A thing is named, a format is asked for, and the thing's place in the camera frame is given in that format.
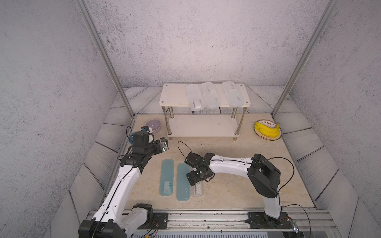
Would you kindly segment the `right aluminium frame post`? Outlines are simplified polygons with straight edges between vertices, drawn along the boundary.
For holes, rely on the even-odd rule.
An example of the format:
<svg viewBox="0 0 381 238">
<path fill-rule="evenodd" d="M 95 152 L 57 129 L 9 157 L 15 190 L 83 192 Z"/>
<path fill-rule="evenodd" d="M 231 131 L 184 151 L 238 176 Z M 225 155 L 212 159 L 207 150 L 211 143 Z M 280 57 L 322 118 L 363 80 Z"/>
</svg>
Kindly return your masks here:
<svg viewBox="0 0 381 238">
<path fill-rule="evenodd" d="M 318 21 L 314 31 L 311 34 L 311 37 L 308 40 L 308 43 L 306 44 L 306 47 L 304 48 L 294 70 L 292 71 L 289 79 L 287 80 L 283 91 L 271 113 L 271 116 L 273 118 L 276 117 L 276 115 L 279 113 L 284 101 L 286 100 L 287 95 L 290 93 L 292 87 L 294 86 L 296 80 L 298 79 L 300 73 L 302 72 L 305 64 L 307 63 L 310 55 L 313 52 L 313 49 L 315 45 L 317 44 L 319 38 L 324 32 L 324 29 L 326 28 L 327 24 L 330 21 L 330 18 L 332 17 L 335 9 L 337 8 L 338 0 L 330 0 L 327 3 L 327 6 L 325 10 L 322 13 L 322 16 L 320 20 Z"/>
</svg>

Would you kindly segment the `green pencil case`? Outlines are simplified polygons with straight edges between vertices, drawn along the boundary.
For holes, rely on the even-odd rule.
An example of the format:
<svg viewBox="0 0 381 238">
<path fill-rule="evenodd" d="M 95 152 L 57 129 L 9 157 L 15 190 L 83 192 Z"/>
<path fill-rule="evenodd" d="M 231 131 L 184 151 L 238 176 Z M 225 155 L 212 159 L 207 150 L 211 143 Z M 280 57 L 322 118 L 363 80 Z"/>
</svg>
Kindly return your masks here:
<svg viewBox="0 0 381 238">
<path fill-rule="evenodd" d="M 160 188 L 161 196 L 171 196 L 174 188 L 174 161 L 163 160 L 161 165 Z"/>
<path fill-rule="evenodd" d="M 190 198 L 190 184 L 187 179 L 189 172 L 190 167 L 187 164 L 180 163 L 177 166 L 176 198 L 178 201 L 187 201 Z"/>
</svg>

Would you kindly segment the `aluminium frame post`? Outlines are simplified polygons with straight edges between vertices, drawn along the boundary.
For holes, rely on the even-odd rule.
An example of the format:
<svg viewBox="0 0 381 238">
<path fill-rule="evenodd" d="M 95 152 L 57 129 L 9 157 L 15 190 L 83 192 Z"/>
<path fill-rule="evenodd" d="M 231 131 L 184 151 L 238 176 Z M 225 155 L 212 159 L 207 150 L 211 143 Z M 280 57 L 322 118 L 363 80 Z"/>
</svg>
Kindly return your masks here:
<svg viewBox="0 0 381 238">
<path fill-rule="evenodd" d="M 119 96 L 121 97 L 121 100 L 124 104 L 124 106 L 126 107 L 127 109 L 127 112 L 129 114 L 129 116 L 131 118 L 133 118 L 135 116 L 135 113 L 126 97 L 126 94 L 125 94 L 125 91 L 124 89 L 122 88 L 122 85 L 121 85 L 121 82 L 117 76 L 117 73 L 112 65 L 112 62 L 110 60 L 110 57 L 105 49 L 105 46 L 102 42 L 102 39 L 96 29 L 96 26 L 94 24 L 94 21 L 91 17 L 91 14 L 87 8 L 87 5 L 86 5 L 86 2 L 84 0 L 75 0 L 74 1 L 77 5 L 77 8 L 82 16 L 82 19 L 86 25 L 86 28 L 87 30 L 89 31 L 89 34 L 93 40 L 93 42 L 95 43 L 95 46 L 98 50 L 98 53 L 104 63 L 104 65 L 106 66 L 107 70 L 108 70 L 108 73 L 111 77 L 111 80 L 113 81 L 115 87 L 116 87 L 116 90 L 119 94 Z"/>
<path fill-rule="evenodd" d="M 308 40 L 308 43 L 306 44 L 306 47 L 304 48 L 294 70 L 292 71 L 289 79 L 287 80 L 283 91 L 271 113 L 271 116 L 273 118 L 276 117 L 276 115 L 279 113 L 284 101 L 286 100 L 287 95 L 290 93 L 292 87 L 294 86 L 296 80 L 298 79 L 300 73 L 302 72 L 305 64 L 307 63 L 310 55 L 313 52 L 313 49 L 315 45 L 317 44 L 319 38 L 324 32 L 324 29 L 326 28 L 327 24 L 330 21 L 330 18 L 332 17 L 335 9 L 337 8 L 338 0 L 330 0 L 327 3 L 327 6 L 325 10 L 322 13 L 322 16 L 320 20 L 318 21 L 314 31 L 311 34 L 311 37 Z"/>
</svg>

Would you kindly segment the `left aluminium frame post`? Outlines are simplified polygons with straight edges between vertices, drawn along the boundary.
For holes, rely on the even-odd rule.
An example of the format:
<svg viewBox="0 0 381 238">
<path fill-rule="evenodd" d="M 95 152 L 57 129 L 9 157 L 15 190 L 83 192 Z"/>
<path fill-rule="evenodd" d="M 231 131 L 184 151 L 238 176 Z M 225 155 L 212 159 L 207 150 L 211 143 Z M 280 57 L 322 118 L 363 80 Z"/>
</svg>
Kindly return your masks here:
<svg viewBox="0 0 381 238">
<path fill-rule="evenodd" d="M 129 114 L 129 116 L 131 118 L 133 118 L 135 116 L 135 113 L 126 97 L 126 94 L 125 94 L 125 91 L 124 89 L 122 88 L 122 85 L 121 85 L 121 82 L 117 76 L 117 73 L 112 65 L 112 62 L 110 60 L 110 57 L 105 49 L 105 46 L 102 42 L 102 39 L 96 29 L 96 26 L 94 24 L 94 21 L 91 17 L 91 14 L 87 8 L 87 5 L 86 5 L 86 2 L 84 0 L 75 0 L 74 1 L 77 5 L 77 8 L 82 16 L 82 19 L 86 25 L 86 28 L 87 30 L 89 31 L 89 34 L 93 40 L 93 42 L 95 43 L 95 46 L 98 50 L 98 53 L 104 63 L 104 65 L 106 66 L 107 70 L 108 70 L 108 73 L 111 77 L 111 80 L 113 81 L 115 87 L 116 87 L 116 90 L 119 94 L 119 96 L 121 97 L 121 100 L 124 104 L 124 106 L 126 107 L 127 109 L 127 112 Z"/>
</svg>

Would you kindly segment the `yellow banana bunch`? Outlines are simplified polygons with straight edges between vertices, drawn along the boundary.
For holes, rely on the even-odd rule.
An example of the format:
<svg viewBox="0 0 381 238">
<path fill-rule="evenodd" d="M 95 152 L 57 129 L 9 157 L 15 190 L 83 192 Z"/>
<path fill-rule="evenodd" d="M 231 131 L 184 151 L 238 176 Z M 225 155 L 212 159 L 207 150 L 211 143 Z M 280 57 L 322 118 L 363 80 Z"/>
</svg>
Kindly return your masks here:
<svg viewBox="0 0 381 238">
<path fill-rule="evenodd" d="M 257 122 L 255 124 L 255 129 L 262 135 L 270 138 L 276 138 L 281 134 L 280 124 L 277 124 L 274 128 L 270 128 L 266 125 Z"/>
</svg>

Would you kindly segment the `purple bowl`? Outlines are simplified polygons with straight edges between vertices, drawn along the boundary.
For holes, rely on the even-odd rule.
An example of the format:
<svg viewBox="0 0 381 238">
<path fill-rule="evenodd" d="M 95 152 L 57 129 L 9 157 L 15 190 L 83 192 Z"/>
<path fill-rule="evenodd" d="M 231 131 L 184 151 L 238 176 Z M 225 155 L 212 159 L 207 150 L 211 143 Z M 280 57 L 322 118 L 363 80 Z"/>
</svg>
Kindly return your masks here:
<svg viewBox="0 0 381 238">
<path fill-rule="evenodd" d="M 150 128 L 152 133 L 157 133 L 161 129 L 161 122 L 159 119 L 151 119 L 146 123 L 146 126 Z"/>
</svg>

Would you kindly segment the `white two-tier shelf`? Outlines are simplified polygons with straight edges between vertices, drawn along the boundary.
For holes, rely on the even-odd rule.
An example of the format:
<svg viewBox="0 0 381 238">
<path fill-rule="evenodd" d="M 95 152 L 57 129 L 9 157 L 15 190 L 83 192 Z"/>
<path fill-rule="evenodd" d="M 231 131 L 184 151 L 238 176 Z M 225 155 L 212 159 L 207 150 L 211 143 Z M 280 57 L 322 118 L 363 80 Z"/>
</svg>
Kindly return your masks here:
<svg viewBox="0 0 381 238">
<path fill-rule="evenodd" d="M 167 135 L 173 137 L 227 137 L 236 140 L 240 135 L 243 119 L 237 119 L 237 112 L 245 114 L 251 105 L 246 87 L 242 83 L 235 85 L 241 94 L 244 105 L 239 108 L 229 106 L 222 83 L 214 84 L 219 95 L 220 107 L 192 111 L 187 99 L 187 84 L 166 83 L 163 85 L 159 105 L 163 110 Z"/>
</svg>

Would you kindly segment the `right green pencil case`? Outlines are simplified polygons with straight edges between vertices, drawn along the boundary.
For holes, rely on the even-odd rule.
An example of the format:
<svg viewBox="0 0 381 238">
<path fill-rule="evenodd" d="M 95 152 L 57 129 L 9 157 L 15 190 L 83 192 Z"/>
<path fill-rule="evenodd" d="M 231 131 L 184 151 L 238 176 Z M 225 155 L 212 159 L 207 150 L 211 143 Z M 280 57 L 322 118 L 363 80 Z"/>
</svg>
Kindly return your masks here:
<svg viewBox="0 0 381 238">
<path fill-rule="evenodd" d="M 177 166 L 176 198 L 178 201 L 187 201 L 190 198 L 190 184 L 187 179 L 189 172 L 190 167 L 187 164 L 180 163 Z"/>
</svg>

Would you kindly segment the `blue bowl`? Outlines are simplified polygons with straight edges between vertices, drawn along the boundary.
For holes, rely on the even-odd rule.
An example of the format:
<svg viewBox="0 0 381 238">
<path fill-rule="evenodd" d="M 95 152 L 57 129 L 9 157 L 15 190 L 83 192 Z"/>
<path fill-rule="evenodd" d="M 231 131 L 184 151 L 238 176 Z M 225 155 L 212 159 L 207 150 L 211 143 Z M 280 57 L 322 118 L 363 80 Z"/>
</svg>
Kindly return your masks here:
<svg viewBox="0 0 381 238">
<path fill-rule="evenodd" d="M 131 133 L 129 136 L 128 136 L 128 141 L 131 145 L 134 144 L 134 139 L 133 139 L 133 134 Z"/>
</svg>

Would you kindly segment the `round enamel plate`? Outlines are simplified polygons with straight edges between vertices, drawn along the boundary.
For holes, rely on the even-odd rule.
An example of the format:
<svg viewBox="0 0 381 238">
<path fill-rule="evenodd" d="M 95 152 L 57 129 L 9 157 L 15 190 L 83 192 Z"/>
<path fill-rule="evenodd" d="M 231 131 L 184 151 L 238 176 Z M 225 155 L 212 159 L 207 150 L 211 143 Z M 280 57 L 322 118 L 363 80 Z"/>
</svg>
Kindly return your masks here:
<svg viewBox="0 0 381 238">
<path fill-rule="evenodd" d="M 269 141 L 276 141 L 282 136 L 280 124 L 269 120 L 255 122 L 254 131 L 259 137 Z"/>
</svg>

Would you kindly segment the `left green pencil case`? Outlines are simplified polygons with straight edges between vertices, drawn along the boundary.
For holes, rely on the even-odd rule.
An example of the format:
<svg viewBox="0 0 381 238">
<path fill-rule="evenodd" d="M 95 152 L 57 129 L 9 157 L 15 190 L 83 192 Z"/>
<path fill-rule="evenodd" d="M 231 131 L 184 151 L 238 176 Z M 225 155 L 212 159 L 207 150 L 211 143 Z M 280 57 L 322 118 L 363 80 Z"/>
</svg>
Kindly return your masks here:
<svg viewBox="0 0 381 238">
<path fill-rule="evenodd" d="M 163 160 L 161 165 L 160 188 L 161 196 L 171 196 L 174 188 L 174 161 Z"/>
</svg>

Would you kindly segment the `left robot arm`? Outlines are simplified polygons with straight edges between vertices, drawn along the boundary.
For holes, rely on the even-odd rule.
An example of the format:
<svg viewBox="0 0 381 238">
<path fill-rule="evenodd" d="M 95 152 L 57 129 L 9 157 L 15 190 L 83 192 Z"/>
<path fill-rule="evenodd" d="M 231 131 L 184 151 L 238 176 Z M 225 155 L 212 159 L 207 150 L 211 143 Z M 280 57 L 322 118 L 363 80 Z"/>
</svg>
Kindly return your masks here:
<svg viewBox="0 0 381 238">
<path fill-rule="evenodd" d="M 120 160 L 120 167 L 109 194 L 92 217 L 79 226 L 80 238 L 129 238 L 141 226 L 153 223 L 150 204 L 137 204 L 123 217 L 124 207 L 134 185 L 142 175 L 149 160 L 169 150 L 168 140 L 156 140 L 153 133 L 138 131 L 133 135 L 133 145 Z"/>
</svg>

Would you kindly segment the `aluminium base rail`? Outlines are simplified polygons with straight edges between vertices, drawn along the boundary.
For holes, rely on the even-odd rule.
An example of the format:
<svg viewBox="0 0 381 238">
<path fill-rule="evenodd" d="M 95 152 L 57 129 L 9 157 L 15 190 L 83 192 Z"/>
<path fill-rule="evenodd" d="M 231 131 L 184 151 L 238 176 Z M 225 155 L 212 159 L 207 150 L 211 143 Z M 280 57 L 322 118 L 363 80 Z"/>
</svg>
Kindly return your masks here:
<svg viewBox="0 0 381 238">
<path fill-rule="evenodd" d="M 326 210 L 284 208 L 277 228 L 260 226 L 261 209 L 155 210 L 154 222 L 132 238 L 340 238 Z"/>
</svg>

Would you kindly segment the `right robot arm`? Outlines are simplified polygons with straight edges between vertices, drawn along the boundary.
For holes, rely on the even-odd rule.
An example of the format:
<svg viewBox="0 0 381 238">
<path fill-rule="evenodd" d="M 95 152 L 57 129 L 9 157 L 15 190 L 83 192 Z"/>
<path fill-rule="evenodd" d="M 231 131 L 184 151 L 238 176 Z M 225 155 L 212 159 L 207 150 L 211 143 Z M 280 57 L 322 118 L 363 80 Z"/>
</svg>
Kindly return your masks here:
<svg viewBox="0 0 381 238">
<path fill-rule="evenodd" d="M 279 198 L 281 172 L 261 154 L 255 154 L 251 158 L 229 158 L 213 153 L 207 153 L 202 157 L 190 152 L 185 158 L 185 164 L 192 168 L 187 174 L 190 186 L 203 180 L 210 180 L 218 173 L 249 179 L 264 199 L 265 215 L 273 219 L 280 219 L 282 212 Z"/>
</svg>

